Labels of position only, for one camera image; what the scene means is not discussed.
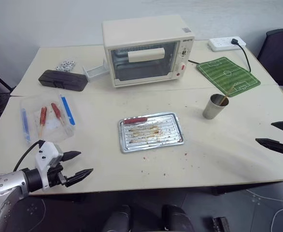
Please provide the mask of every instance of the chair leg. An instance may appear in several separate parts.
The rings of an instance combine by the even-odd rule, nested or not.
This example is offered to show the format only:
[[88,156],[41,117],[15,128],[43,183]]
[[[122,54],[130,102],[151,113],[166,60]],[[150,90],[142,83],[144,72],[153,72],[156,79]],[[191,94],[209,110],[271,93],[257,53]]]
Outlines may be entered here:
[[194,232],[193,225],[182,208],[174,205],[162,207],[162,219],[169,231]]
[[131,209],[128,205],[119,207],[109,217],[102,232],[129,232]]

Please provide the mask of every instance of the metal cup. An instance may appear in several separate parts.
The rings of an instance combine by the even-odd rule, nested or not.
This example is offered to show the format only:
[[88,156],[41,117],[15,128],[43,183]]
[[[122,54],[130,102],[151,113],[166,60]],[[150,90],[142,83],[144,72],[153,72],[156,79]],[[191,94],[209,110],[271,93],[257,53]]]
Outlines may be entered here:
[[215,118],[218,113],[221,112],[227,105],[228,105],[228,99],[225,98],[224,101],[220,104],[221,100],[224,98],[221,94],[213,94],[208,104],[206,105],[206,108],[204,109],[203,116],[206,119],[213,119]]

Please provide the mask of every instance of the oven crumb tray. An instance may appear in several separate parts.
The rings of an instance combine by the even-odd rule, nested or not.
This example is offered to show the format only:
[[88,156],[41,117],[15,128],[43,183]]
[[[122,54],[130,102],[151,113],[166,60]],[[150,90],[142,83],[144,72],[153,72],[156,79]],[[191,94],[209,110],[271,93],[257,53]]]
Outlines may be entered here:
[[124,153],[184,144],[178,117],[172,112],[122,119],[119,137]]

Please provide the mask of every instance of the floor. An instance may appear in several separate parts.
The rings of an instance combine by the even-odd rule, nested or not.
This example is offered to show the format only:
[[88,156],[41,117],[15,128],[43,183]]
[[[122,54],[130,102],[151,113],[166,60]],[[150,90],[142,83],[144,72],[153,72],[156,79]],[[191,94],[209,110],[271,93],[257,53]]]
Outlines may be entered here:
[[[283,182],[250,191],[283,199]],[[231,232],[269,232],[274,214],[283,208],[283,202],[260,199],[245,190],[214,196],[210,188],[28,197],[15,206],[15,214],[11,216],[6,231],[99,232],[112,210],[121,204],[129,204],[134,210],[136,228],[133,232],[159,230],[161,206],[164,204],[182,207],[196,232],[213,232],[213,217],[226,217]],[[273,232],[283,232],[283,211],[275,218]]]

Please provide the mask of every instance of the black cable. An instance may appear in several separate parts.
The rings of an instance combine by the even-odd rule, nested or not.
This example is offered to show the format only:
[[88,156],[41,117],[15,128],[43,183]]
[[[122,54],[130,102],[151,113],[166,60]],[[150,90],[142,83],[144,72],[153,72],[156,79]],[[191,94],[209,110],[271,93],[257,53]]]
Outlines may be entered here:
[[247,54],[246,54],[246,52],[244,51],[244,49],[239,45],[238,40],[232,39],[231,44],[236,44],[236,45],[238,45],[238,47],[241,48],[241,50],[243,51],[243,53],[244,53],[244,55],[245,55],[245,57],[246,57],[246,60],[247,60],[248,66],[249,66],[249,72],[251,72],[251,67],[250,67],[250,63],[249,63]]
[[197,62],[195,62],[195,61],[192,61],[192,60],[189,60],[189,59],[188,59],[188,61],[191,62],[191,63],[193,63],[193,64],[199,64],[199,63],[197,63]]
[[37,142],[35,142],[34,144],[32,144],[31,147],[29,147],[29,149],[22,155],[22,157],[19,159],[18,163],[16,164],[13,172],[17,171],[17,168],[19,167],[20,163],[22,162],[22,160],[26,157],[26,155],[30,152],[30,150],[32,150],[37,144],[39,144],[40,146],[44,143],[43,140],[39,140]]

